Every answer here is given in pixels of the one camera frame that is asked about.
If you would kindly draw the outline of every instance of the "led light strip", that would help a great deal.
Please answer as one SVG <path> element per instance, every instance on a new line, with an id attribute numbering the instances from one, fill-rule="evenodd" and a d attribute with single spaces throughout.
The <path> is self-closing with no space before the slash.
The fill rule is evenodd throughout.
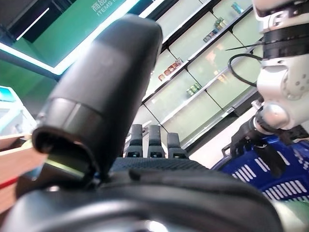
<path id="1" fill-rule="evenodd" d="M 62 74 L 77 58 L 84 52 L 92 41 L 100 35 L 113 21 L 124 16 L 140 0 L 127 0 L 117 8 L 106 20 L 104 20 L 86 39 L 84 39 L 76 48 L 73 49 L 54 69 L 54 74 Z"/>
<path id="2" fill-rule="evenodd" d="M 16 40 L 18 41 L 21 37 L 23 37 L 23 35 L 48 11 L 49 11 L 49 8 L 47 8 L 36 20 L 34 20 L 34 22 L 31 23 L 31 25 L 23 33 L 21 33 L 21 35 L 18 36 Z"/>
<path id="3" fill-rule="evenodd" d="M 164 0 L 155 0 L 153 3 L 150 4 L 140 15 L 141 18 L 146 18 L 150 15 L 152 11 L 154 11 Z"/>
<path id="4" fill-rule="evenodd" d="M 43 62 L 41 62 L 41 61 L 39 61 L 37 59 L 35 59 L 35 58 L 32 58 L 32 57 L 30 57 L 30 56 L 28 56 L 28 55 L 26 55 L 26 54 L 24 54 L 22 52 L 19 52 L 19 51 L 15 50 L 15 49 L 5 45 L 5 44 L 0 43 L 0 49 L 2 51 L 5 51 L 5 52 L 11 54 L 11 55 L 14 55 L 14 56 L 16 56 L 18 58 L 21 58 L 21 59 L 25 60 L 25 61 L 28 61 L 31 64 L 34 64 L 34 65 L 39 66 L 39 67 L 41 67 L 43 69 L 46 69 L 46 70 L 50 71 L 51 73 L 53 73 L 53 71 L 54 71 L 53 67 L 51 67 L 51 66 L 49 66 L 49 65 L 47 65 L 47 64 L 45 64 L 45 63 L 43 63 Z"/>

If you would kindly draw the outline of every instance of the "ceiling light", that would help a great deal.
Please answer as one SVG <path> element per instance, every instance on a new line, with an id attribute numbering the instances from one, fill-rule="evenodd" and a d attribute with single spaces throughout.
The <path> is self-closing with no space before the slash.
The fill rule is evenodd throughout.
<path id="1" fill-rule="evenodd" d="M 42 18 L 43 17 L 43 15 L 47 12 L 49 10 L 49 8 L 47 8 L 36 20 L 34 20 L 34 22 L 33 23 L 31 23 L 31 25 L 23 32 L 23 33 L 21 33 L 21 35 L 20 36 L 18 36 L 17 37 L 17 41 L 21 38 L 21 37 L 23 37 L 23 35 L 40 19 L 40 18 Z"/>

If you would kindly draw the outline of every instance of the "black robotic finger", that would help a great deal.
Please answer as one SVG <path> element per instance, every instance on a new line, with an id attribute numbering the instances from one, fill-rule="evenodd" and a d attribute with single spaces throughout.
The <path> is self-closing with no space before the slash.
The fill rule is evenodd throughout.
<path id="1" fill-rule="evenodd" d="M 165 152 L 161 144 L 160 126 L 149 126 L 148 158 L 165 158 Z"/>
<path id="2" fill-rule="evenodd" d="M 179 136 L 177 133 L 168 133 L 169 159 L 187 159 L 187 151 L 180 147 Z"/>
<path id="3" fill-rule="evenodd" d="M 84 148 L 105 178 L 145 95 L 161 51 L 162 30 L 126 15 L 109 25 L 61 78 L 38 115 L 36 150 L 49 153 L 59 138 Z"/>
<path id="4" fill-rule="evenodd" d="M 131 139 L 129 147 L 126 150 L 126 157 L 141 158 L 143 157 L 143 136 L 142 125 L 132 125 Z"/>

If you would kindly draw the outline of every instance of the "black cable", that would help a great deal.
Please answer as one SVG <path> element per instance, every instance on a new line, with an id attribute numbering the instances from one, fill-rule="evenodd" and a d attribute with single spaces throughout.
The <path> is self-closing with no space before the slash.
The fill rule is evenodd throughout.
<path id="1" fill-rule="evenodd" d="M 253 58 L 253 59 L 256 59 L 256 60 L 259 60 L 259 61 L 263 60 L 263 58 L 258 57 L 258 56 L 255 56 L 255 55 L 252 55 L 252 54 L 250 54 L 250 53 L 241 53 L 241 54 L 237 54 L 237 55 L 232 56 L 232 57 L 228 60 L 228 62 L 227 62 L 227 67 L 228 67 L 228 69 L 231 71 L 231 73 L 232 73 L 237 79 L 239 79 L 240 81 L 242 81 L 242 82 L 244 82 L 244 83 L 246 83 L 246 84 L 248 84 L 248 85 L 250 85 L 250 86 L 256 87 L 256 83 L 252 83 L 252 82 L 250 82 L 250 81 L 247 81 L 246 79 L 244 79 L 244 78 L 242 78 L 241 76 L 239 76 L 239 75 L 233 70 L 233 68 L 232 68 L 232 61 L 233 61 L 233 59 L 238 58 L 238 57 L 250 57 L 250 58 Z"/>

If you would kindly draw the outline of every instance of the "floor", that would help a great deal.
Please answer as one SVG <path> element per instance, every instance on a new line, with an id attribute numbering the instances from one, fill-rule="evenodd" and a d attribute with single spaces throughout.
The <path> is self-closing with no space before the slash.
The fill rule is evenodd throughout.
<path id="1" fill-rule="evenodd" d="M 220 159 L 223 158 L 221 152 L 222 148 L 231 143 L 231 137 L 234 135 L 239 127 L 246 121 L 248 121 L 254 114 L 256 110 L 251 108 L 238 119 L 236 119 L 232 124 L 226 127 L 214 138 L 209 140 L 200 149 L 195 151 L 191 156 L 191 160 L 195 160 L 207 168 L 213 167 Z"/>

